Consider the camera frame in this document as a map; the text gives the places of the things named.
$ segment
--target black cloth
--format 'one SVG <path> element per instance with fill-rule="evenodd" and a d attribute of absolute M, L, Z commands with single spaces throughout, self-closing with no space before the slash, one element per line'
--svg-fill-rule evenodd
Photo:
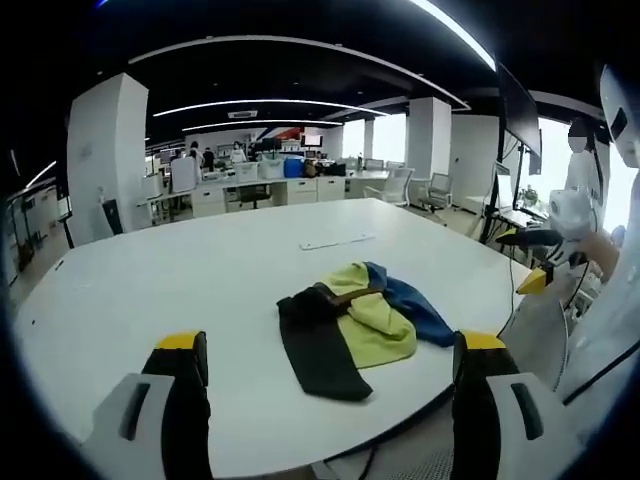
<path fill-rule="evenodd" d="M 205 150 L 202 154 L 204 158 L 204 168 L 208 168 L 210 172 L 213 172 L 213 152 L 211 150 Z"/>
<path fill-rule="evenodd" d="M 282 343 L 306 393 L 351 402 L 371 395 L 338 328 L 341 309 L 309 287 L 280 300 L 278 310 Z"/>

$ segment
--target ceiling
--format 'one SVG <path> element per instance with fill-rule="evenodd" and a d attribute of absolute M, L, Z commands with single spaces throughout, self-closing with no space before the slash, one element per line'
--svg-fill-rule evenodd
<path fill-rule="evenodd" d="M 627 29 L 631 20 L 613 18 L 620 11 L 615 8 L 598 10 L 600 3 L 434 3 L 531 90 L 596 105 L 599 66 L 638 58 L 637 42 L 624 42 L 625 32 L 633 31 Z M 38 7 L 38 15 L 29 11 L 33 5 L 22 8 L 28 28 L 17 24 L 5 32 L 7 44 L 20 44 L 20 50 L 10 52 L 13 85 L 4 112 L 23 184 L 52 160 L 64 164 L 73 98 L 122 71 L 149 88 L 151 143 L 176 138 L 182 128 L 228 121 L 227 112 L 248 109 L 210 107 L 152 116 L 191 104 L 293 98 L 361 105 L 396 96 L 448 98 L 419 78 L 376 62 L 287 42 L 210 43 L 129 63 L 209 36 L 278 35 L 338 44 L 420 74 L 453 94 L 496 86 L 494 73 L 464 42 L 409 0 L 109 0 L 100 8 L 93 1 L 49 2 Z M 25 34 L 28 44 L 16 42 Z M 273 104 L 257 109 L 258 118 L 309 120 L 339 110 Z"/>

